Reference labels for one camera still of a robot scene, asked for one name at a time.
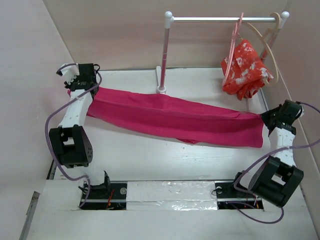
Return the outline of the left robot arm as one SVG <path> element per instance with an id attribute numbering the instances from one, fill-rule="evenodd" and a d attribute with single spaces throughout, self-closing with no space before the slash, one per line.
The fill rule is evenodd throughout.
<path id="1" fill-rule="evenodd" d="M 70 100 L 62 106 L 66 110 L 61 122 L 55 128 L 46 129 L 46 141 L 56 166 L 70 181 L 86 180 L 81 190 L 91 190 L 100 198 L 111 194 L 111 182 L 107 173 L 104 181 L 91 184 L 89 174 L 78 177 L 69 176 L 67 169 L 87 168 L 93 160 L 93 147 L 85 132 L 84 123 L 90 105 L 99 91 L 102 77 L 97 63 L 68 63 L 58 68 L 56 74 L 65 79 L 64 86 L 69 90 Z"/>

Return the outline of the pink plastic hanger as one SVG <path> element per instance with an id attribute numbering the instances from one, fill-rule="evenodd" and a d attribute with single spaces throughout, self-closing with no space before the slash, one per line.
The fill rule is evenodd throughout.
<path id="1" fill-rule="evenodd" d="M 228 55 L 227 62 L 226 62 L 227 66 L 226 66 L 224 78 L 222 81 L 222 87 L 225 86 L 227 79 L 228 79 L 228 76 L 229 76 L 229 73 L 230 73 L 230 70 L 231 70 L 233 54 L 234 54 L 235 47 L 236 47 L 236 39 L 239 35 L 239 30 L 240 30 L 240 27 L 241 27 L 241 24 L 243 21 L 243 17 L 244 17 L 244 13 L 242 12 L 239 17 L 239 20 L 235 23 L 235 27 L 232 31 L 232 38 L 231 38 L 231 43 L 230 43 L 229 55 Z"/>

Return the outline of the pink trousers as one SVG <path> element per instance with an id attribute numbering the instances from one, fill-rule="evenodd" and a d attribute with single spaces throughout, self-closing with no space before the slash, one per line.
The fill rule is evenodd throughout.
<path id="1" fill-rule="evenodd" d="M 189 144 L 263 146 L 263 120 L 241 112 L 164 94 L 100 88 L 87 115 L 130 131 Z"/>

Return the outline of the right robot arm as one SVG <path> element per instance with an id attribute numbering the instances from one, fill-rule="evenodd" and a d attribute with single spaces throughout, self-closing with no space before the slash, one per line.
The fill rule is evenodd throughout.
<path id="1" fill-rule="evenodd" d="M 297 134 L 293 123 L 303 113 L 303 107 L 291 100 L 262 113 L 260 116 L 268 129 L 271 152 L 262 157 L 264 163 L 255 172 L 249 184 L 241 179 L 251 169 L 238 173 L 231 184 L 237 197 L 253 194 L 282 208 L 301 183 L 304 172 L 296 167 L 293 157 L 293 141 Z"/>

